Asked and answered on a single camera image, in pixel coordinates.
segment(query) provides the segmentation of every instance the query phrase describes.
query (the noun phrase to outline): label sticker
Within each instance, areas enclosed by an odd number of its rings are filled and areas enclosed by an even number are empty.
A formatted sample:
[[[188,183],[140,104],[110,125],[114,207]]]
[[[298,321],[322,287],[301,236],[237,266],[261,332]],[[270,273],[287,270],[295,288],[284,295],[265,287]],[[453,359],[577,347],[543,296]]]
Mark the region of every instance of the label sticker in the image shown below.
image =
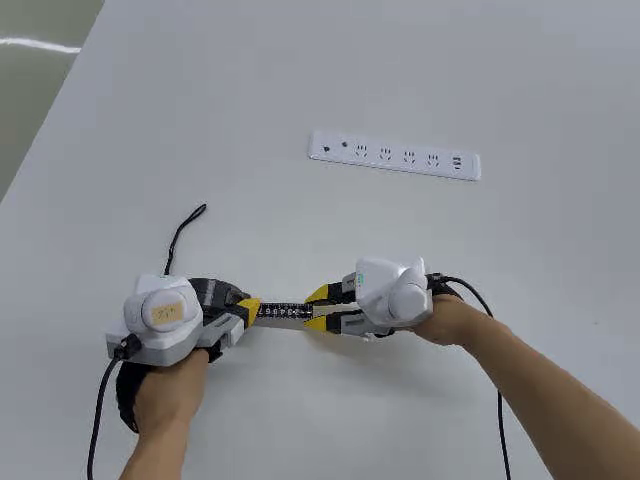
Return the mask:
[[[182,303],[171,303],[169,305],[161,305],[151,309],[151,323],[153,325],[164,325],[165,323],[177,322],[182,320]]]

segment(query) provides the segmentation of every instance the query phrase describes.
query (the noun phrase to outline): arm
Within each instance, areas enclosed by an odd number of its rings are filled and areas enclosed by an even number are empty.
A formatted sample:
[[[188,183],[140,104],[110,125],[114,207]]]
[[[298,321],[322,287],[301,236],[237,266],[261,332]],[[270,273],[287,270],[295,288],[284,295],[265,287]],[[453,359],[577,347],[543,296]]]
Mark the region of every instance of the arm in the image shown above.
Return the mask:
[[[120,480],[180,478],[189,424],[204,395],[208,360],[208,353],[198,350],[144,379],[134,406],[140,436]]]
[[[640,475],[640,431],[505,325],[442,295],[434,299],[434,314],[413,331],[440,345],[460,345],[478,361],[556,480]]]

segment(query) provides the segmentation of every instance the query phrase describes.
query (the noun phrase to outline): power strip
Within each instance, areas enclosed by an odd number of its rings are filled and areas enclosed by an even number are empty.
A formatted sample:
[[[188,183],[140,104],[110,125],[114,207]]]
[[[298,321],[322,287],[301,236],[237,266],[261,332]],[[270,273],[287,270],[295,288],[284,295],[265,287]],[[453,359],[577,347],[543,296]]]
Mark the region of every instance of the power strip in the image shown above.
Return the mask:
[[[401,145],[341,133],[314,132],[309,158],[459,180],[480,180],[475,153]]]

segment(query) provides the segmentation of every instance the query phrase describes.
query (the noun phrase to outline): black cable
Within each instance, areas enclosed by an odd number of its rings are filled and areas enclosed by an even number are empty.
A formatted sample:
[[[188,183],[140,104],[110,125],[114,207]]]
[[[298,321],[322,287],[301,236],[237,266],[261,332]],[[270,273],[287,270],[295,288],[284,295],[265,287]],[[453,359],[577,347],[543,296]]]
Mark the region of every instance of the black cable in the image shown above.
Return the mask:
[[[111,376],[111,372],[120,361],[120,358],[113,357],[107,369],[104,371],[100,388],[98,390],[98,401],[96,403],[96,414],[93,418],[93,432],[91,433],[91,442],[89,443],[89,458],[87,459],[87,478],[93,480],[93,457],[96,454],[96,442],[98,441],[98,431],[100,430],[100,417],[102,416],[102,402],[104,400],[104,391],[107,389],[107,381]]]
[[[473,294],[473,296],[476,297],[476,299],[482,304],[482,308],[484,308],[485,312],[487,312],[487,315],[489,315],[491,318],[494,318],[493,313],[489,308],[489,305],[487,305],[487,302],[484,301],[484,298],[482,298],[482,296],[478,293],[478,291],[475,288],[473,288],[468,282],[462,280],[461,278],[442,276],[439,274],[429,275],[429,279],[431,281],[440,282],[440,283],[451,282],[451,283],[457,283],[459,285],[462,285],[467,290],[469,290]],[[509,466],[507,440],[505,439],[505,436],[504,436],[504,419],[502,416],[502,394],[500,393],[500,390],[498,390],[498,430],[500,431],[500,445],[502,446],[502,460],[504,461],[504,473],[505,473],[505,476],[507,477],[507,480],[511,480],[511,468]]]
[[[196,208],[191,213],[191,215],[189,215],[187,217],[187,219],[184,222],[182,222],[180,224],[180,226],[176,230],[176,233],[173,236],[173,240],[171,240],[171,245],[169,246],[169,257],[167,258],[167,264],[164,267],[164,274],[165,275],[169,275],[170,272],[171,272],[171,263],[173,262],[173,252],[174,252],[174,250],[176,248],[176,243],[178,243],[178,237],[180,236],[180,232],[182,232],[182,229],[184,227],[186,227],[191,222],[193,222],[196,218],[198,218],[200,215],[202,215],[206,209],[207,209],[207,204],[206,203],[203,203],[202,205],[200,205],[198,208]]]
[[[123,338],[114,351],[113,358],[107,365],[107,369],[102,375],[100,388],[98,389],[98,400],[96,402],[96,413],[93,417],[93,431],[91,432],[91,440],[89,442],[89,458],[87,459],[87,478],[93,480],[93,458],[96,454],[96,442],[98,441],[98,432],[100,431],[100,418],[102,417],[102,403],[104,401],[104,392],[107,389],[107,382],[111,376],[111,372],[120,360],[128,360],[142,349],[142,342],[135,334],[130,334]]]

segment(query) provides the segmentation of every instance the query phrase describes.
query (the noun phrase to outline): human hand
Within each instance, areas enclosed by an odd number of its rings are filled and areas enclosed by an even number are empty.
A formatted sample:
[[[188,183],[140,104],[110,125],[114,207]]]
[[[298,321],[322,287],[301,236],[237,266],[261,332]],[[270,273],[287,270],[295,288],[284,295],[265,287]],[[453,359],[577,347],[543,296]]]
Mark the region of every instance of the human hand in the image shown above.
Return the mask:
[[[181,362],[145,377],[133,411],[140,435],[179,423],[188,428],[202,403],[209,354],[195,350]]]
[[[454,295],[433,297],[433,313],[409,330],[438,345],[467,346],[486,315]]]

